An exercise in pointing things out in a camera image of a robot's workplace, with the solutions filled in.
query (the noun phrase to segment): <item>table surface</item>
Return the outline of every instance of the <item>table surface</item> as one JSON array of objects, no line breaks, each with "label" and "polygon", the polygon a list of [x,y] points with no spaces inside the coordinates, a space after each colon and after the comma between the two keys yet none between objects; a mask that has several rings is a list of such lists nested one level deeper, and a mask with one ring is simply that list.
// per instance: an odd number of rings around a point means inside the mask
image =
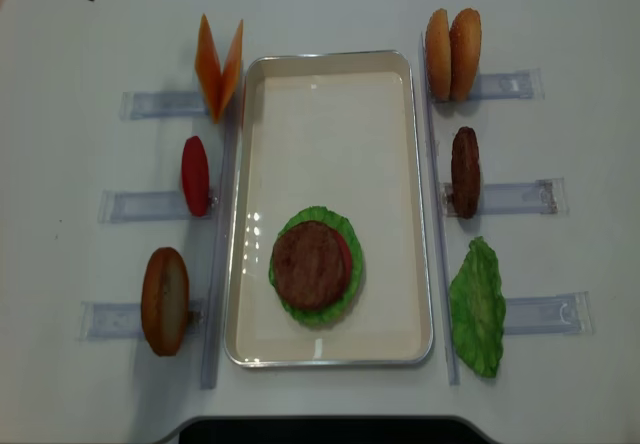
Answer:
[{"label": "table surface", "polygon": [[[495,381],[463,366],[450,387],[428,220],[435,342],[419,366],[249,371],[221,353],[218,385],[206,391],[201,340],[157,359],[143,341],[78,339],[81,301],[135,302],[151,251],[190,246],[186,223],[105,227],[96,214],[103,189],[175,188],[192,121],[123,123],[118,108],[125,90],[193,86],[202,12],[221,50],[244,18],[245,64],[396,49],[417,76],[431,13],[444,7],[451,19],[468,6],[483,18],[481,70],[540,67],[546,98],[436,114],[439,139],[474,126],[487,182],[566,179],[568,216],[487,218],[479,232],[492,236],[507,297],[589,291],[592,336],[505,338]],[[636,9],[636,0],[5,1],[0,441],[149,442],[205,416],[318,414],[458,416],[503,442],[640,441]]]}]

